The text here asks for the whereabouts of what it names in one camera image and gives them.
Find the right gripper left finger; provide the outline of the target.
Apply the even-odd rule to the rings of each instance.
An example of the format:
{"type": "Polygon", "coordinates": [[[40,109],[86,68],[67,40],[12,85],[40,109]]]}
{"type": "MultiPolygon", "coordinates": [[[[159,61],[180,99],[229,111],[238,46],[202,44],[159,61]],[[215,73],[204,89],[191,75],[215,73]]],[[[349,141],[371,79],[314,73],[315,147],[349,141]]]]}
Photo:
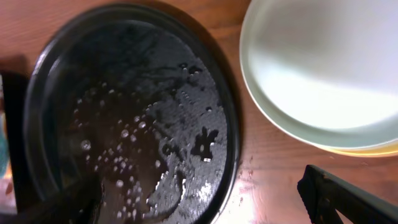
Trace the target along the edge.
{"type": "Polygon", "coordinates": [[[69,188],[30,209],[5,218],[3,224],[97,223],[103,203],[99,175],[88,175],[69,188]]]}

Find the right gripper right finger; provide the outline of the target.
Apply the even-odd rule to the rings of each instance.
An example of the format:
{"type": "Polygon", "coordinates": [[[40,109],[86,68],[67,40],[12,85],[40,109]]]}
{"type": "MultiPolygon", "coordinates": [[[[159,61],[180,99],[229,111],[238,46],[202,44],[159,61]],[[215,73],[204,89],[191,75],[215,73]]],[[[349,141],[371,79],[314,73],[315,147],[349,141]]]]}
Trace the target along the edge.
{"type": "Polygon", "coordinates": [[[297,190],[312,223],[397,223],[397,207],[343,179],[307,165],[297,190]]]}

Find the green scrub sponge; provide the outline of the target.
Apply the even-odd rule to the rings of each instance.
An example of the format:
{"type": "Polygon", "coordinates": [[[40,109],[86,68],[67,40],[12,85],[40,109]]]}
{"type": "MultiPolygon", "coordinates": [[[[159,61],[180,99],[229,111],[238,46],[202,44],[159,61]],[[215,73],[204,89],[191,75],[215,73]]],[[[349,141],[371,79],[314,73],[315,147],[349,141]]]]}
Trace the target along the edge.
{"type": "Polygon", "coordinates": [[[1,121],[1,178],[5,178],[9,164],[9,150],[4,124],[1,121]]]}

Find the yellow plate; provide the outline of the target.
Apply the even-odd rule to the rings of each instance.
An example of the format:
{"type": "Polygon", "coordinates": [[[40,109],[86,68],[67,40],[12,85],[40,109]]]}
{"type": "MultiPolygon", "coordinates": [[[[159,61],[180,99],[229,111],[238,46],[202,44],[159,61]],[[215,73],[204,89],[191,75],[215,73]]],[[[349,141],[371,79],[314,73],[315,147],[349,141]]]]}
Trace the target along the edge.
{"type": "Polygon", "coordinates": [[[314,144],[315,147],[324,151],[351,157],[392,157],[397,156],[397,141],[390,144],[383,144],[375,147],[364,147],[359,149],[338,149],[314,144]]]}

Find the mint green plate with stain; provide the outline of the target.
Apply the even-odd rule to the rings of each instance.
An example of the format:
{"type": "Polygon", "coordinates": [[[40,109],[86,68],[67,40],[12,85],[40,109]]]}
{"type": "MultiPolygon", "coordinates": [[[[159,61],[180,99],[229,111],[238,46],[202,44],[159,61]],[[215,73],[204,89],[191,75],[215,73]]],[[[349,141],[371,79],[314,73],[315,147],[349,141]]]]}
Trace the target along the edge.
{"type": "Polygon", "coordinates": [[[264,116],[308,144],[397,141],[397,1],[252,1],[239,43],[264,116]]]}

